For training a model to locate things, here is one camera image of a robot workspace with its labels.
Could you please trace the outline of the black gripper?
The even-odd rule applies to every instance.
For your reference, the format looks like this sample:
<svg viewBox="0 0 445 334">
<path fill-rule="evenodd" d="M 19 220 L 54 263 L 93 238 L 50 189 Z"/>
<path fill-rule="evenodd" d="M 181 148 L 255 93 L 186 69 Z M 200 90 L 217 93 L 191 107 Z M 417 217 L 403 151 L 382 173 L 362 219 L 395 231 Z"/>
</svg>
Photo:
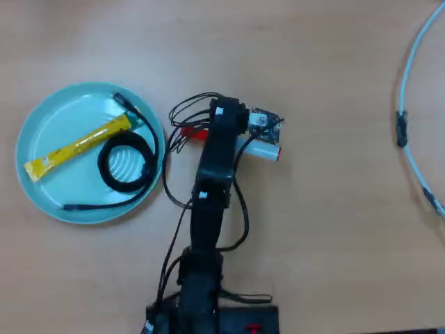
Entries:
<svg viewBox="0 0 445 334">
<path fill-rule="evenodd" d="M 219 97 L 210 102 L 209 134 L 241 135 L 247 131 L 249 108 L 239 99 Z"/>
</svg>

